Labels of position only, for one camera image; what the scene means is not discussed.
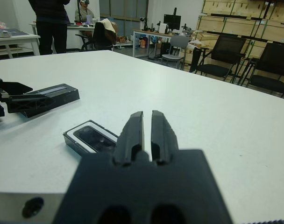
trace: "desk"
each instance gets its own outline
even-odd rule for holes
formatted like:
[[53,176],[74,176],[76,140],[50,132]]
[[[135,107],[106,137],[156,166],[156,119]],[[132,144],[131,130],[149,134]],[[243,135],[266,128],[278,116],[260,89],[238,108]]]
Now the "desk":
[[0,192],[65,192],[80,157],[62,133],[90,119],[120,134],[144,111],[151,154],[159,110],[180,149],[204,150],[234,223],[284,219],[284,99],[111,51],[3,60],[0,78],[34,90],[66,83],[81,97],[36,118],[0,118]]
[[5,45],[7,53],[9,55],[9,58],[13,58],[9,45],[31,43],[34,55],[37,56],[37,55],[40,55],[39,49],[38,49],[38,44],[37,44],[39,37],[40,36],[28,34],[28,35],[20,35],[20,36],[11,36],[11,37],[6,37],[6,38],[0,38],[0,46]]
[[[171,34],[161,34],[161,33],[155,33],[155,32],[150,32],[150,31],[142,31],[139,29],[134,29],[134,39],[133,39],[133,57],[143,57],[143,56],[149,56],[149,44],[150,44],[150,37],[151,36],[157,36],[157,37],[162,37],[162,38],[167,38],[167,39],[171,39],[171,37],[173,37],[173,35]],[[135,41],[136,41],[136,34],[143,34],[146,35],[148,37],[148,43],[147,43],[147,54],[143,54],[143,55],[135,55]]]
[[[29,25],[31,25],[32,30],[33,30],[33,34],[37,35],[37,30],[36,30],[36,23],[30,23]],[[73,30],[73,31],[91,31],[92,34],[94,32],[94,27],[83,27],[83,26],[76,26],[76,27],[72,27],[72,26],[67,26],[67,30]],[[52,44],[52,49],[53,52],[56,53],[55,50],[55,46],[54,46],[54,42]]]
[[[36,23],[30,23],[33,34],[37,34],[36,31]],[[77,26],[77,27],[72,27],[72,26],[67,26],[67,30],[78,30],[78,31],[94,31],[94,27],[83,27],[83,26]]]

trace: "white wall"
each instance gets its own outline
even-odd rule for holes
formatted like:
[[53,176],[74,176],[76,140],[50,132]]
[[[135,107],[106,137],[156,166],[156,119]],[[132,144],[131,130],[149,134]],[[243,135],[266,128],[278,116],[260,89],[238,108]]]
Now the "white wall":
[[18,28],[12,0],[0,0],[0,21],[8,27]]
[[[75,19],[77,0],[71,0],[65,6],[66,12],[71,22]],[[95,17],[100,17],[99,0],[90,0],[89,9],[93,11]],[[28,0],[0,0],[0,21],[5,22],[7,27],[16,28],[27,33],[33,33],[29,23],[36,21],[36,15]],[[75,36],[78,31],[67,32],[67,48],[80,48],[82,41]]]
[[177,7],[176,15],[181,16],[180,26],[186,23],[188,27],[196,29],[198,16],[201,13],[203,0],[149,0],[148,4],[148,25],[164,21],[164,14],[173,14],[174,8]]

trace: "black robotic arm part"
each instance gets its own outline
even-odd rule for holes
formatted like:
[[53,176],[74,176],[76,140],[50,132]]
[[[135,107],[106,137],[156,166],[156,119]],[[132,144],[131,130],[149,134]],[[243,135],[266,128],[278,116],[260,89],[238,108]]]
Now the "black robotic arm part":
[[[3,82],[0,79],[0,102],[7,104],[8,113],[31,111],[48,107],[54,100],[41,94],[25,94],[33,89],[16,82]],[[0,117],[5,115],[0,105]]]

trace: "gray chair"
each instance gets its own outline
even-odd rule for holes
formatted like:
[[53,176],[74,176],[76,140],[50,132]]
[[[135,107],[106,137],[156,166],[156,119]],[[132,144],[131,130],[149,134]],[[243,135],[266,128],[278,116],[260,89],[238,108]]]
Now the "gray chair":
[[171,47],[169,49],[169,54],[167,55],[162,55],[162,60],[161,60],[161,63],[163,64],[163,59],[165,59],[167,62],[166,62],[166,65],[168,64],[169,61],[172,61],[172,62],[177,62],[176,64],[176,69],[178,68],[178,64],[179,64],[179,61],[181,59],[184,59],[183,61],[183,64],[182,64],[182,67],[181,69],[184,68],[184,64],[185,64],[185,54],[184,56],[179,56],[179,53],[180,53],[180,49],[186,49],[187,45],[188,45],[188,42],[189,42],[189,37],[187,36],[173,36],[171,38]]

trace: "person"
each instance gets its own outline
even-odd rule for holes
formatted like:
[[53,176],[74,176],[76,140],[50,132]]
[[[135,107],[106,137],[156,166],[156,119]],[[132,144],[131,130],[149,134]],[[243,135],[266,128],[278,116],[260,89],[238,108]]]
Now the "person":
[[80,7],[80,14],[81,14],[81,20],[78,14],[78,9],[76,9],[75,12],[75,21],[77,22],[87,22],[87,16],[89,15],[92,21],[92,18],[94,18],[93,12],[88,9],[89,0],[79,0],[79,3],[81,5]]
[[56,52],[66,53],[68,17],[64,5],[69,2],[70,0],[29,0],[36,14],[41,55],[52,54],[53,38]]

